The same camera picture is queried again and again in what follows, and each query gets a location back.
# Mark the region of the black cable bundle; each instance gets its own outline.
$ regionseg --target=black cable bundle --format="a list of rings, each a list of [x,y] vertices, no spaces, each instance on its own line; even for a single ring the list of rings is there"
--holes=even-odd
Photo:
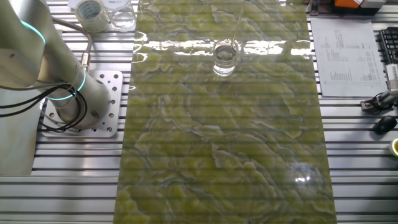
[[[21,102],[21,103],[16,103],[16,104],[13,104],[13,105],[0,106],[0,109],[15,108],[15,107],[17,107],[17,106],[23,106],[23,105],[26,105],[26,104],[28,104],[28,103],[30,103],[30,102],[33,102],[32,104],[30,104],[29,106],[27,106],[26,108],[24,108],[24,109],[22,109],[22,110],[19,110],[19,111],[16,111],[16,112],[12,112],[12,113],[8,113],[8,114],[0,114],[0,118],[5,118],[5,117],[8,117],[8,116],[14,116],[14,115],[17,115],[17,114],[21,114],[21,113],[23,113],[23,112],[25,112],[25,111],[31,109],[31,108],[34,107],[37,103],[39,103],[40,101],[42,101],[46,96],[48,96],[49,94],[51,94],[51,93],[53,93],[54,91],[59,90],[59,89],[67,90],[67,91],[68,91],[70,94],[72,94],[72,95],[74,95],[75,92],[76,92],[77,96],[75,97],[75,99],[76,99],[76,102],[77,102],[77,105],[78,105],[78,112],[77,112],[77,114],[76,114],[76,117],[74,117],[74,118],[73,118],[71,121],[69,121],[67,124],[65,124],[64,126],[61,126],[61,127],[59,127],[59,128],[53,128],[53,127],[50,127],[50,126],[47,126],[47,125],[41,123],[41,125],[43,125],[44,127],[46,127],[46,129],[38,129],[38,131],[66,131],[67,129],[73,128],[73,127],[75,127],[78,123],[80,123],[80,122],[84,119],[84,117],[86,116],[86,114],[87,114],[87,102],[86,102],[86,100],[84,99],[83,95],[82,95],[79,91],[75,91],[75,88],[72,87],[70,84],[60,84],[60,85],[57,85],[57,86],[55,86],[55,87],[52,87],[52,88],[46,90],[45,92],[43,92],[43,93],[41,93],[41,94],[39,94],[39,95],[33,97],[33,98],[31,98],[31,99],[29,99],[29,100],[26,100],[26,101],[23,101],[23,102]],[[82,100],[83,103],[84,103],[84,112],[83,112],[83,116],[80,116],[82,107],[81,107],[81,103],[80,103],[80,101],[79,101],[79,99],[78,99],[78,98],[79,98],[78,96],[81,98],[81,100]]]

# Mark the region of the glass beaker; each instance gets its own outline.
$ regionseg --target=glass beaker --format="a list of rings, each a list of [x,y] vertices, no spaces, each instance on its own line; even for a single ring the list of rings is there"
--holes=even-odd
[[[238,57],[238,43],[231,40],[219,40],[213,47],[213,71],[217,75],[228,76],[235,70]]]
[[[136,28],[136,15],[130,0],[102,0],[109,20],[116,31],[126,32]]]

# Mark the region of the paper sheet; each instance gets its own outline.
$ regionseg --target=paper sheet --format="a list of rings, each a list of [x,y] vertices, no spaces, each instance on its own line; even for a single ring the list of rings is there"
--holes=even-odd
[[[371,21],[312,19],[323,96],[375,96],[387,90]]]

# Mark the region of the black cable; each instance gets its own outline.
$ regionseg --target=black cable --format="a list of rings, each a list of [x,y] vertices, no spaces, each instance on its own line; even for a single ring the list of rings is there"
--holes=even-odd
[[[22,110],[19,110],[19,111],[16,111],[16,112],[12,112],[12,113],[8,113],[8,114],[0,114],[0,118],[8,117],[8,116],[15,116],[15,115],[21,114],[21,113],[31,109],[32,107],[34,107],[37,103],[42,101],[46,96],[48,96],[49,94],[51,94],[52,92],[54,92],[55,90],[58,90],[60,88],[69,91],[69,93],[71,93],[72,95],[75,94],[74,87],[71,88],[69,84],[62,84],[62,85],[59,85],[59,86],[55,86],[55,87],[53,87],[53,88],[51,88],[49,90],[46,90],[42,94],[39,94],[38,96],[35,96],[32,99],[29,99],[27,101],[24,101],[24,102],[21,102],[21,103],[17,103],[17,104],[14,104],[14,105],[2,106],[3,108],[12,108],[12,107],[15,107],[15,106],[22,106],[22,105],[28,104],[28,103],[36,100],[35,102],[33,102],[32,104],[30,104],[29,106],[27,106],[26,108],[24,108]],[[88,107],[87,107],[87,101],[85,100],[83,95],[79,91],[76,91],[76,93],[77,93],[78,96],[80,96],[80,98],[84,102],[85,110],[84,110],[83,116],[78,121],[76,121],[80,117],[80,113],[81,113],[81,103],[79,102],[79,100],[78,100],[78,98],[76,96],[75,99],[76,99],[76,102],[78,104],[78,112],[76,114],[76,117],[74,117],[66,125],[64,125],[62,127],[59,127],[59,128],[53,128],[53,127],[47,126],[47,125],[39,122],[43,126],[45,126],[47,129],[38,129],[38,131],[64,131],[66,129],[70,129],[72,127],[75,127],[78,123],[80,123],[84,119],[84,117],[86,116]]]
[[[28,103],[30,103],[30,102],[32,102],[32,101],[38,99],[38,98],[43,99],[44,97],[48,96],[50,93],[54,92],[55,90],[58,90],[58,89],[59,89],[61,86],[63,86],[63,85],[66,85],[66,86],[68,86],[68,87],[70,86],[70,84],[58,85],[58,86],[55,86],[55,87],[53,87],[53,88],[50,88],[50,89],[44,91],[43,93],[41,93],[41,94],[39,94],[39,95],[37,95],[37,96],[35,96],[35,97],[29,99],[29,100],[26,100],[26,101],[23,101],[23,102],[20,102],[20,103],[16,103],[16,104],[13,104],[13,105],[0,106],[0,109],[14,108],[14,107],[17,107],[17,106],[22,106],[22,105],[28,104]]]
[[[378,103],[378,101],[377,101],[377,97],[378,97],[379,95],[381,95],[381,94],[383,94],[383,93],[377,94],[377,95],[374,96],[373,99],[370,101],[370,104],[371,104],[375,109],[379,110],[377,113],[373,113],[373,115],[379,114],[381,111],[384,111],[384,110],[389,110],[390,108],[392,108],[392,106],[394,106],[394,103],[391,103],[391,104],[389,104],[389,105],[387,105],[387,106],[385,106],[385,107],[379,106],[379,103]]]
[[[80,112],[81,112],[81,104],[80,104],[80,102],[78,100],[78,97],[76,96],[75,99],[76,99],[76,102],[78,104],[78,112],[77,112],[77,115],[76,115],[76,117],[74,119],[72,119],[66,125],[61,126],[59,128],[53,128],[53,127],[50,127],[50,126],[44,124],[43,122],[39,122],[42,126],[46,127],[47,129],[38,129],[38,131],[65,131],[67,129],[75,127],[78,123],[80,123],[84,119],[84,117],[86,116],[88,107],[87,107],[87,101],[84,98],[84,96],[79,91],[77,91],[76,93],[77,93],[77,95],[79,97],[81,97],[81,100],[84,102],[85,110],[83,112],[83,116],[81,116],[81,118],[78,121],[76,121],[80,117]]]
[[[28,104],[28,103],[36,100],[31,105],[29,105],[28,107],[26,107],[26,108],[24,108],[22,110],[19,110],[19,111],[16,111],[16,112],[12,112],[12,113],[8,113],[8,114],[0,114],[0,118],[5,118],[5,117],[8,117],[8,116],[15,116],[15,115],[21,114],[21,113],[31,109],[32,107],[34,107],[37,103],[39,103],[41,100],[43,100],[46,96],[48,96],[49,94],[51,94],[55,90],[58,90],[60,88],[68,89],[69,87],[70,87],[69,84],[67,84],[67,85],[66,84],[62,84],[62,85],[59,85],[59,86],[55,86],[55,87],[53,87],[53,88],[51,88],[49,90],[46,90],[45,92],[43,92],[43,93],[41,93],[41,94],[39,94],[39,95],[29,99],[29,100],[26,100],[24,102],[16,103],[16,104],[13,104],[13,105],[0,106],[0,109],[14,108],[14,107],[17,107],[17,106],[22,106],[22,105]]]

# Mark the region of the orange device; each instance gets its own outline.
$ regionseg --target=orange device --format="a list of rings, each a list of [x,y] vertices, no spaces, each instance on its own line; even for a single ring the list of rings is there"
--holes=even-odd
[[[354,0],[335,0],[335,6],[357,9],[359,7],[359,4]]]

